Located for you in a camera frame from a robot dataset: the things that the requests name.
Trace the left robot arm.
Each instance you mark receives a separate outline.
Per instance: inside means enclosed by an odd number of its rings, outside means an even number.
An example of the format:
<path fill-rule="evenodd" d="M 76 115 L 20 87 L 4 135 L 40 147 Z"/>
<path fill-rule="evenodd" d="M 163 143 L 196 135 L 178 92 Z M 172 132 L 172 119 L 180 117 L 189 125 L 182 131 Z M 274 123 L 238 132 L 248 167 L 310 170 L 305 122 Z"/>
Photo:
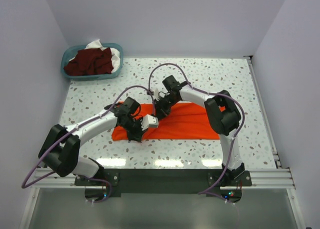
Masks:
<path fill-rule="evenodd" d="M 102 166 L 93 159 L 80 157 L 80 148 L 102 132 L 116 127 L 125 129 L 129 141 L 141 142 L 148 129 L 157 127 L 159 122 L 151 114 L 136 118 L 135 112 L 140 108 L 137 101 L 128 97 L 80 123 L 67 127 L 57 124 L 50 129 L 38 158 L 60 177 L 84 176 L 92 185 L 99 185 L 104 179 Z"/>

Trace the orange t shirt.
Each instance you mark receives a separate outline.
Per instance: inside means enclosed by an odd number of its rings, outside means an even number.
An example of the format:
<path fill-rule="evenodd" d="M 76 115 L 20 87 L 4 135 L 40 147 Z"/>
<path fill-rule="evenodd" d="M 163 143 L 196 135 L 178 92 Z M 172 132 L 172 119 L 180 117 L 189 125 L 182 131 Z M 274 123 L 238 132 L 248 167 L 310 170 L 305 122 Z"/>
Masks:
<path fill-rule="evenodd" d="M 147 130 L 143 139 L 218 140 L 219 135 L 211 128 L 205 108 L 194 103 L 177 103 L 157 128 Z"/>

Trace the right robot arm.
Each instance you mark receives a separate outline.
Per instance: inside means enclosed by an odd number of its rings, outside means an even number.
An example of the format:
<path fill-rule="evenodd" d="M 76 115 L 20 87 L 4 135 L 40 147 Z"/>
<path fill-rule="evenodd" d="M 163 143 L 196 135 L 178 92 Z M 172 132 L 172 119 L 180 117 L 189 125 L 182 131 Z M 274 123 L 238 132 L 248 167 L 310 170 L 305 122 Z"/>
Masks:
<path fill-rule="evenodd" d="M 215 95 L 192 87 L 186 81 L 180 83 L 174 76 L 162 81 L 167 94 L 160 96 L 154 92 L 155 116 L 162 120 L 169 116 L 171 108 L 178 102 L 190 102 L 205 109 L 210 127 L 218 134 L 222 148 L 223 181 L 235 185 L 245 171 L 240 155 L 237 132 L 242 118 L 235 101 L 228 91 L 222 90 Z"/>

